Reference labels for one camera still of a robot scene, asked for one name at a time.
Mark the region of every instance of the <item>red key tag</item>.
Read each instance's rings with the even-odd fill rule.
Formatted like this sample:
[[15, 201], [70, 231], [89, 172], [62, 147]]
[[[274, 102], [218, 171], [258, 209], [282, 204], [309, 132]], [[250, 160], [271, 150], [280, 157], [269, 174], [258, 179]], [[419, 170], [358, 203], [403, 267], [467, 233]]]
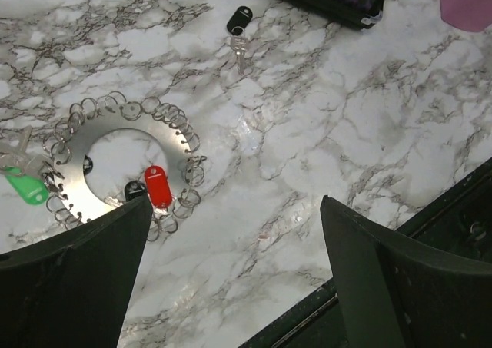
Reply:
[[167, 208], [172, 203], [171, 189], [164, 169], [159, 166], [150, 166], [144, 172], [148, 195], [154, 206]]

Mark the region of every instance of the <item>black key tag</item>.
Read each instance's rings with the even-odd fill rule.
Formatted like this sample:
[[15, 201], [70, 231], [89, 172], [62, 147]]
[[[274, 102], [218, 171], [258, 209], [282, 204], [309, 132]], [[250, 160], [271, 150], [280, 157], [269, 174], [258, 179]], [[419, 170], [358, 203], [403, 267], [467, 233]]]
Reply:
[[241, 35], [253, 18], [253, 12], [247, 6], [240, 6], [232, 15], [227, 24], [228, 32], [232, 35]]
[[125, 185], [125, 200], [127, 202], [144, 194], [147, 194], [147, 187], [141, 181], [130, 181]]
[[82, 167], [84, 169], [84, 175], [87, 175], [92, 171], [92, 168], [94, 167], [94, 162], [92, 162], [92, 159], [89, 156], [85, 156], [84, 164]]

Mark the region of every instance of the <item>round metal key holder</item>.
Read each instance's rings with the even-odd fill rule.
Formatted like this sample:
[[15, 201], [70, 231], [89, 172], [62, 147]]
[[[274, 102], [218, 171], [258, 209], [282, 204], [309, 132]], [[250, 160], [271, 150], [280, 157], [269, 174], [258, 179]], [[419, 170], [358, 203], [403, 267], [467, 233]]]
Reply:
[[154, 208], [148, 240], [157, 240], [164, 231], [174, 233], [179, 223], [193, 214], [201, 197], [196, 187], [204, 182], [205, 156], [197, 156], [200, 138], [193, 132], [185, 113], [158, 98], [128, 101], [117, 91], [94, 99], [85, 98], [70, 107], [54, 131], [45, 137], [43, 149], [54, 162], [58, 175], [47, 183], [52, 195], [46, 202], [55, 219], [67, 229], [94, 220], [122, 205], [113, 197], [96, 197], [85, 182], [84, 160], [92, 145], [105, 135], [121, 129], [143, 131], [160, 145], [167, 159], [165, 167], [173, 202], [168, 208]]

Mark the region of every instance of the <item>white marble countertop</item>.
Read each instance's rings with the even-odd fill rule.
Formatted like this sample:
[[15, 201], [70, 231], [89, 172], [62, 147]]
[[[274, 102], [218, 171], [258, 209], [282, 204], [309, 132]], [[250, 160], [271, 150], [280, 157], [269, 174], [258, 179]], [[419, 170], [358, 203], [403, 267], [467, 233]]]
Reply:
[[[243, 78], [224, 29], [239, 5], [255, 15]], [[146, 247], [120, 347], [236, 347], [330, 277], [323, 195], [396, 227], [492, 156], [491, 50], [439, 0], [387, 0], [363, 32], [276, 0], [0, 0], [0, 135], [30, 124], [36, 149], [112, 90], [182, 108], [204, 200]], [[90, 155], [102, 197], [163, 159], [131, 132]], [[62, 231], [4, 178], [0, 195], [0, 251]]]

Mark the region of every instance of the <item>circular metal plate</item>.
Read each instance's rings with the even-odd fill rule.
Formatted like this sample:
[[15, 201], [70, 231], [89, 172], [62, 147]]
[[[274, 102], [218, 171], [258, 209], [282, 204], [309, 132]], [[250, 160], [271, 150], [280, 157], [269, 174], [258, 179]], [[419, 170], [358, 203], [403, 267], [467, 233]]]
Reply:
[[65, 177], [55, 179], [57, 185], [63, 184], [63, 194], [68, 196], [68, 199], [62, 202], [74, 217], [81, 216], [82, 223], [97, 219], [115, 209], [97, 198], [89, 189], [84, 177], [84, 159], [99, 138], [121, 129], [143, 131], [152, 136], [165, 153], [167, 167], [164, 169], [168, 175], [171, 192], [180, 193], [185, 187], [178, 165], [190, 157], [190, 154], [185, 152], [190, 148], [188, 143], [182, 143], [186, 139], [180, 131], [170, 128], [162, 121], [156, 121], [152, 115], [146, 113], [142, 113], [135, 121], [129, 121], [121, 116], [119, 111], [104, 111], [103, 115], [86, 120], [71, 137], [67, 143], [71, 151], [71, 160], [67, 164], [58, 164], [64, 158], [61, 155], [54, 156], [55, 169]]

